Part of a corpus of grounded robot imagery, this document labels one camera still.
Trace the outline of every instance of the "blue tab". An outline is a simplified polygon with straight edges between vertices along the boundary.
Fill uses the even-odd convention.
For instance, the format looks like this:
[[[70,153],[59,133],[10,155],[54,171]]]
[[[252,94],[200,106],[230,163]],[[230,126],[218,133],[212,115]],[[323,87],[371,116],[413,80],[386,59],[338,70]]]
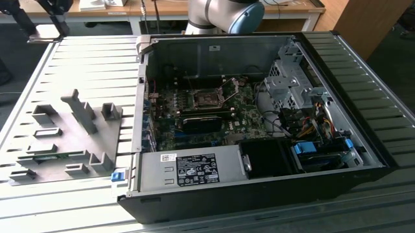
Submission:
[[[295,146],[294,146],[294,149],[295,149],[295,151],[296,151],[296,154],[300,154],[300,153],[302,153],[299,145],[295,145]]]
[[[124,172],[114,172],[111,174],[111,181],[118,182],[118,181],[124,181]]]
[[[313,142],[299,142],[295,146],[294,149],[296,150],[298,154],[302,153],[313,153],[317,152],[317,147],[314,146]]]
[[[346,145],[349,146],[349,148],[354,147],[353,141],[350,139],[346,139]]]

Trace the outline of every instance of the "slotted aluminum plate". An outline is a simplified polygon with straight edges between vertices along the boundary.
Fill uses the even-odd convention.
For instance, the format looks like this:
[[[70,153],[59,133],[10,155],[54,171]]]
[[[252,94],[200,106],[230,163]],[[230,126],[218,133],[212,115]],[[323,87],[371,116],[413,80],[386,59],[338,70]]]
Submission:
[[[415,165],[414,114],[359,56],[350,51],[341,36],[329,32],[304,35],[399,166]]]

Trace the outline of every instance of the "desk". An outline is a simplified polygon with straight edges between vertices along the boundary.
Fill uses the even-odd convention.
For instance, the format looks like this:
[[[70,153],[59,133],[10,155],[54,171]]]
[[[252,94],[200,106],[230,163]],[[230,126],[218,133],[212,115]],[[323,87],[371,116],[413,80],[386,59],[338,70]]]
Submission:
[[[132,3],[130,11],[131,28],[135,35],[142,35],[139,22],[144,21],[140,10],[140,0],[130,0]],[[144,0],[147,8],[147,20],[156,20],[155,5],[151,0]],[[323,7],[315,7],[310,0],[295,0],[287,2],[288,6],[266,5],[264,19],[306,19],[302,31],[313,31],[319,16],[325,12]],[[160,20],[187,20],[187,0],[158,0]]]
[[[359,55],[369,59],[389,34],[411,0],[321,0],[326,13],[317,31],[341,33]]]
[[[147,20],[156,20],[154,2],[144,0]],[[20,0],[22,8],[30,15],[34,23],[51,23],[48,14],[35,0]],[[302,31],[313,31],[325,8],[315,7],[310,0],[287,2],[288,6],[266,5],[264,19],[306,19]],[[187,0],[158,0],[160,20],[187,20]],[[126,6],[107,6],[106,10],[79,11],[79,0],[67,14],[67,22],[112,22],[128,21],[134,35],[142,35],[139,23],[144,21],[140,10],[140,0],[128,0]],[[0,23],[16,23],[8,15],[0,14]]]
[[[130,7],[132,1],[126,6],[107,6],[106,10],[79,11],[79,0],[74,0],[74,5],[67,13],[66,22],[114,22],[128,21]],[[20,5],[27,12],[34,23],[51,23],[51,19],[40,4],[35,0],[20,0]],[[0,13],[0,23],[16,23],[12,16]]]

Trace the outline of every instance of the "warning label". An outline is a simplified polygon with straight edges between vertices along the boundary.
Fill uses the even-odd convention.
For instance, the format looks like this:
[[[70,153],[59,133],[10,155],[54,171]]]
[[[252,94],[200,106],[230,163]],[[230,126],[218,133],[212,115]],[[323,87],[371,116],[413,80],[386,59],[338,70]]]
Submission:
[[[176,157],[179,186],[219,182],[215,154]]]

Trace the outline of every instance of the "yellow wire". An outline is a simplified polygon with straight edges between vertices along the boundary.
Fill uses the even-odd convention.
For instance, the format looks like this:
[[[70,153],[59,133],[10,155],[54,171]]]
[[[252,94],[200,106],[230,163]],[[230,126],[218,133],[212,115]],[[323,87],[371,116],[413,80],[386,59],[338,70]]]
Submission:
[[[310,134],[314,131],[314,127],[311,127],[308,130],[306,130],[299,137],[303,137],[304,135]]]

